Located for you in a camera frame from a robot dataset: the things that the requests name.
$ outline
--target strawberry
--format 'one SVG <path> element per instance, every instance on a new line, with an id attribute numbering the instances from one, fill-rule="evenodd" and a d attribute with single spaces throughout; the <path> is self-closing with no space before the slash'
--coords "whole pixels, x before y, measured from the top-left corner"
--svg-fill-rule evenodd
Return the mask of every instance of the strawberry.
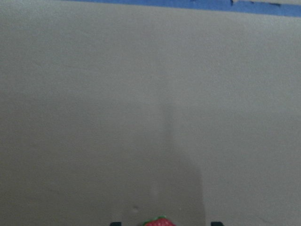
<path id="1" fill-rule="evenodd" d="M 161 216 L 149 221 L 146 221 L 143 226 L 175 226 L 170 220 L 165 216 Z"/>

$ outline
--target painter's tape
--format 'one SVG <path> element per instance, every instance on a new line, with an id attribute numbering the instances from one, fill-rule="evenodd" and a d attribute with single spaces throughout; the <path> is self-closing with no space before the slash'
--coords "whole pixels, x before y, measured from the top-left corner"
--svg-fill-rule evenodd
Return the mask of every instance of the painter's tape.
<path id="1" fill-rule="evenodd" d="M 231 0 L 74 0 L 301 17 L 301 5 Z"/>

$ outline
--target blue tape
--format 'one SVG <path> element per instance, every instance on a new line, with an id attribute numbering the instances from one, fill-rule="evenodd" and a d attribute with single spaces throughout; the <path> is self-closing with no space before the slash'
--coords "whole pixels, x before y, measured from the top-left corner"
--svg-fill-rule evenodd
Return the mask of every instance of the blue tape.
<path id="1" fill-rule="evenodd" d="M 216 10 L 240 13 L 267 14 L 277 16 L 301 17 L 301 6 L 290 4 L 273 4 L 266 2 L 230 0 L 74 0 L 88 2 L 102 2 L 113 4 L 158 6 L 172 8 L 190 8 Z"/>

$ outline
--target black object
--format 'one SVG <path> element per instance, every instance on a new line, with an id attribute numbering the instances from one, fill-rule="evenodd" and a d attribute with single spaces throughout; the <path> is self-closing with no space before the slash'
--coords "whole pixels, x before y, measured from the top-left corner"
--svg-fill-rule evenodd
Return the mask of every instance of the black object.
<path id="1" fill-rule="evenodd" d="M 211 226 L 224 226 L 222 222 L 211 222 Z"/>
<path id="2" fill-rule="evenodd" d="M 121 222 L 112 222 L 110 226 L 121 226 Z"/>

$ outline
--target red strawberry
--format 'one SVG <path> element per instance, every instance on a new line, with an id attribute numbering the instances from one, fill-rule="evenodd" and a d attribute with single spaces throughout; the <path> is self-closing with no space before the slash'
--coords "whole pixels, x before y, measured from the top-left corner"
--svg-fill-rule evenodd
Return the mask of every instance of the red strawberry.
<path id="1" fill-rule="evenodd" d="M 143 226 L 175 226 L 175 225 L 170 220 L 168 220 L 165 216 L 162 216 L 145 222 Z"/>

